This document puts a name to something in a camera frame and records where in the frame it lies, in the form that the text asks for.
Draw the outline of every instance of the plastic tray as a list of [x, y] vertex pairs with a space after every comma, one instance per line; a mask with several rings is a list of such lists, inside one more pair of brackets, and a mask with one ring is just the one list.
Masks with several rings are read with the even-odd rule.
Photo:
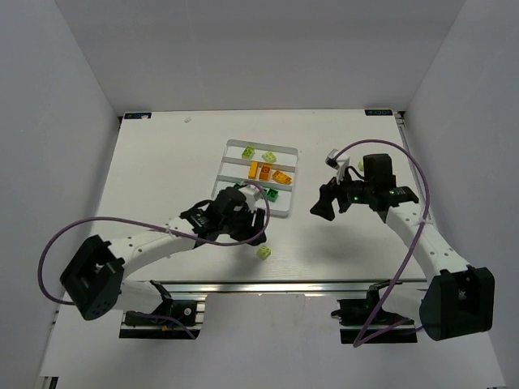
[[[255, 153], [250, 160], [242, 159], [243, 150], [245, 150], [247, 146], [251, 146], [255, 149]], [[294, 147], [247, 142], [236, 139], [228, 140], [224, 156], [221, 159], [217, 179], [212, 189], [212, 198], [214, 199], [218, 192], [227, 186], [233, 186], [237, 182], [247, 180], [252, 161], [257, 160], [260, 165], [267, 163], [261, 157], [265, 152], [273, 152], [277, 158], [276, 163], [272, 164], [270, 180], [268, 180], [268, 182], [260, 181], [258, 180], [258, 174], [253, 181], [258, 182], [263, 188], [272, 188], [279, 192], [276, 201], [269, 202], [270, 212], [272, 216], [287, 217], [290, 211], [290, 204], [292, 203], [292, 194], [296, 180], [295, 172], [298, 165], [298, 149]], [[278, 184], [272, 179], [272, 174], [276, 170], [280, 170], [292, 178], [290, 185]], [[260, 199], [256, 203], [256, 206], [265, 208], [265, 202]]]

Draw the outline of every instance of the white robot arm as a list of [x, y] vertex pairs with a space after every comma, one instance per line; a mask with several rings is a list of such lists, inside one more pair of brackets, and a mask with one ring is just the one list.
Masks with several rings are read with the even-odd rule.
[[[364, 156], [365, 177], [360, 181], [353, 181], [345, 173], [346, 168], [332, 158], [335, 155], [332, 152], [328, 156], [327, 164], [337, 173], [342, 172], [341, 179], [334, 177], [320, 187], [320, 199], [311, 213], [333, 220], [332, 201], [335, 199], [340, 213], [346, 212], [351, 204], [367, 204], [410, 247], [418, 226], [425, 221], [420, 219], [423, 209], [409, 187], [397, 186], [389, 155]], [[490, 330], [494, 277], [485, 267], [472, 267], [431, 222], [425, 223], [413, 254], [427, 279], [427, 291], [397, 284], [382, 305], [378, 323], [388, 317], [384, 315], [387, 312], [398, 314], [400, 318], [411, 318], [421, 323], [433, 340]], [[341, 309], [332, 315], [341, 317], [342, 322], [349, 325], [364, 323], [388, 285], [389, 282], [372, 285], [360, 308], [341, 304]]]
[[60, 281], [85, 320], [99, 318], [111, 309], [168, 315], [173, 301], [160, 283], [127, 277], [159, 259], [214, 242], [221, 234], [252, 246], [264, 243], [265, 210], [255, 209], [255, 201], [261, 196], [259, 187], [228, 187], [214, 200], [204, 200], [182, 212], [163, 231], [147, 231], [112, 241], [104, 241], [99, 235], [89, 237]]

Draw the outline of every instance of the purple cable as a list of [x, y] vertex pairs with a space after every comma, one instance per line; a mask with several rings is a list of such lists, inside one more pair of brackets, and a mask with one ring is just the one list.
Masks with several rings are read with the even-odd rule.
[[64, 301], [60, 298], [54, 297], [53, 295], [51, 295], [49, 293], [49, 291], [45, 287], [45, 284], [43, 283], [43, 264], [45, 263], [45, 258], [47, 256], [47, 254], [49, 253], [50, 247], [58, 240], [59, 237], [61, 237], [69, 229], [73, 229], [74, 227], [77, 227], [78, 225], [85, 224], [85, 223], [91, 223], [93, 221], [116, 221], [118, 223], [138, 225], [139, 227], [145, 227], [146, 229], [151, 229], [153, 231], [157, 231], [160, 233], [171, 233], [172, 235], [175, 235], [177, 237], [184, 237], [186, 239], [192, 239], [193, 241], [197, 241], [200, 243], [207, 243], [208, 245], [220, 246], [220, 247], [240, 246], [240, 245], [246, 245], [247, 243], [253, 242], [258, 237], [260, 237], [260, 235], [262, 233], [264, 233], [265, 230], [267, 229], [268, 222], [270, 221], [270, 206], [268, 205], [267, 195], [264, 193], [264, 191], [260, 185], [256, 184], [253, 181], [249, 181], [249, 180], [245, 180], [244, 182], [246, 184], [254, 186], [257, 190], [259, 190], [259, 192], [261, 193], [261, 196], [263, 197], [264, 202], [265, 202], [265, 224], [264, 224], [263, 228], [254, 237], [250, 237], [250, 238], [246, 239], [245, 241], [241, 241], [241, 242], [220, 243], [220, 242], [209, 241], [207, 239], [197, 237], [196, 235], [190, 235], [189, 233], [181, 233], [180, 231], [174, 231], [171, 229], [167, 229], [166, 227], [162, 227], [160, 225], [144, 223], [142, 221], [137, 221], [137, 220], [123, 219], [121, 217], [112, 217], [112, 216], [87, 217], [86, 219], [77, 220], [74, 223], [70, 223], [69, 225], [63, 227], [62, 229], [57, 231], [54, 234], [54, 236], [50, 238], [49, 242], [45, 245], [45, 248], [41, 252], [40, 261], [38, 262], [38, 286], [40, 287], [41, 292], [49, 300], [51, 300], [53, 302], [57, 302], [58, 304], [63, 304], [65, 306], [74, 305], [74, 303], [72, 301]]
[[193, 335], [193, 333], [191, 331], [189, 331], [189, 328], [184, 326], [180, 322], [180, 320], [177, 320], [176, 318], [172, 318], [171, 316], [162, 316], [161, 314], [143, 314], [142, 312], [136, 312], [134, 310], [128, 310], [127, 314], [136, 316], [138, 318], [158, 318], [160, 320], [168, 320], [170, 322], [177, 324], [179, 327], [181, 327], [192, 339], [196, 339], [196, 337]]
[[[359, 140], [358, 142], [353, 142], [349, 146], [344, 147], [342, 150], [340, 150], [337, 153], [336, 156], [333, 157], [333, 159], [337, 160], [337, 158], [340, 155], [342, 155], [344, 152], [350, 150], [352, 147], [358, 146], [359, 144], [363, 144], [363, 143], [382, 143], [382, 144], [387, 144], [388, 146], [392, 146], [394, 148], [397, 148], [401, 152], [403, 152], [410, 159], [410, 161], [413, 162], [413, 165], [418, 170], [418, 172], [420, 174], [420, 177], [422, 179], [422, 182], [423, 182], [423, 190], [425, 192], [425, 207], [423, 208], [422, 219], [425, 220], [427, 218], [427, 215], [429, 214], [429, 205], [431, 204], [431, 195], [429, 193], [429, 184], [427, 183], [427, 179], [425, 178], [425, 173], [423, 172], [422, 168], [420, 167], [420, 164], [402, 146], [399, 146], [399, 145], [397, 145], [396, 143], [393, 143], [393, 142], [389, 142], [388, 140], [364, 139], [364, 140]], [[398, 327], [398, 326], [400, 326], [400, 325], [402, 325], [404, 323], [407, 323], [409, 321], [408, 319], [401, 320], [398, 323], [395, 323], [395, 324], [393, 324], [393, 325], [391, 325], [389, 327], [386, 327], [386, 328], [384, 328], [382, 330], [379, 330], [379, 331], [377, 331], [377, 332], [375, 332], [375, 333], [373, 333], [373, 334], [363, 338], [364, 334], [366, 334], [366, 331], [367, 331], [368, 327], [371, 325], [371, 322], [373, 322], [373, 319], [375, 318], [376, 314], [378, 314], [379, 310], [382, 308], [382, 305], [388, 299], [389, 294], [391, 293], [392, 289], [395, 287], [395, 284], [397, 283], [397, 281], [400, 279], [400, 276], [404, 272], [404, 269], [407, 266], [407, 263], [409, 263], [411, 257], [413, 256], [414, 249], [415, 249], [416, 245], [418, 244], [418, 239], [420, 238], [420, 235], [422, 235], [422, 231], [423, 231], [424, 227], [425, 227], [425, 223], [421, 222], [420, 225], [418, 226], [418, 230], [416, 231], [416, 234], [414, 235], [413, 241], [411, 242], [411, 244], [409, 246], [407, 254], [405, 255], [404, 260], [402, 261], [402, 264], [400, 265], [400, 267], [397, 270], [397, 273], [395, 274], [395, 276], [393, 277], [393, 279], [389, 283], [388, 288], [386, 289], [386, 291], [384, 292], [384, 294], [380, 298], [379, 302], [377, 303], [377, 305], [375, 306], [373, 311], [370, 313], [370, 315], [367, 318], [366, 322], [362, 326], [362, 329], [360, 330], [360, 332], [358, 333], [357, 337], [355, 338], [355, 340], [354, 340], [354, 347], [355, 348], [357, 348], [358, 346], [360, 346], [362, 344], [365, 344], [367, 341], [369, 341], [369, 340], [371, 340], [373, 338], [376, 338], [377, 336], [382, 335], [382, 334], [384, 334], [384, 333], [386, 333], [388, 331], [391, 331], [393, 328], [396, 328], [396, 327]]]

